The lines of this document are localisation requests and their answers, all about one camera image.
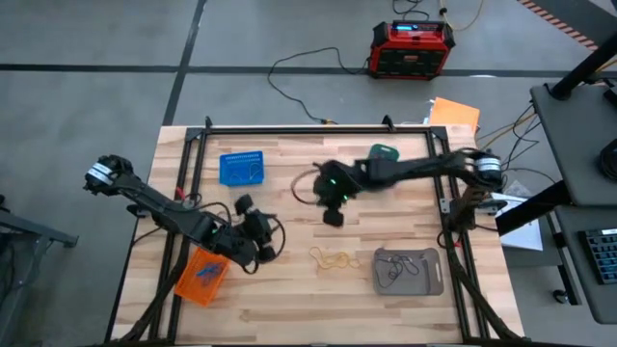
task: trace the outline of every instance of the red power station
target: red power station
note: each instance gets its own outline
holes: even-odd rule
[[[442,21],[382,22],[373,28],[368,72],[376,78],[431,80],[442,72],[452,47],[452,28]]]

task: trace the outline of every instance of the orange basket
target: orange basket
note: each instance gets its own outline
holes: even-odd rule
[[[228,271],[229,260],[221,255],[197,249],[186,265],[174,293],[184,299],[207,306]]]

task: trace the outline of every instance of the blue basket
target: blue basket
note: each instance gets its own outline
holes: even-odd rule
[[[219,182],[229,187],[263,182],[263,152],[256,150],[221,155]]]

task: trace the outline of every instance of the orange folder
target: orange folder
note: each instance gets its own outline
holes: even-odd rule
[[[458,102],[437,97],[429,123],[432,125],[469,124],[475,133],[480,121],[480,110]]]

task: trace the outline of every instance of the wooden tabletop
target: wooden tabletop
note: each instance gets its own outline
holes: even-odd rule
[[[161,129],[149,184],[168,197],[180,164],[185,127]],[[467,126],[448,126],[451,149],[475,147]],[[424,135],[211,135],[207,138],[201,171],[204,202],[228,206],[243,194],[253,197],[264,213],[276,213],[285,225],[287,244],[273,263],[247,275],[232,264],[216,299],[201,307],[184,301],[176,343],[300,344],[300,343],[424,343],[460,342],[447,259],[436,236],[441,223],[431,178],[403,181],[376,194],[360,194],[342,208],[345,226],[321,222],[323,208],[303,205],[292,197],[291,180],[311,169],[311,163],[335,158],[351,164],[366,157],[373,144],[396,147],[399,160],[428,155]],[[219,156],[262,150],[262,185],[229,188],[219,184]],[[190,182],[192,167],[189,167]],[[446,179],[444,189],[449,190]],[[300,181],[299,194],[308,200],[312,179]],[[478,216],[478,224],[495,221]],[[152,220],[138,224],[136,237],[155,228]],[[154,296],[165,232],[140,241],[132,250],[112,337],[120,337],[135,323]],[[276,241],[280,233],[276,232]],[[476,229],[469,234],[482,293],[514,332],[523,334],[512,285],[498,236]],[[309,255],[311,247],[324,254],[346,252],[360,268],[320,269]],[[444,292],[440,296],[379,296],[373,288],[371,257],[380,247],[392,250],[440,252]],[[163,314],[167,331],[171,300]],[[471,300],[466,297],[469,322],[477,335]]]

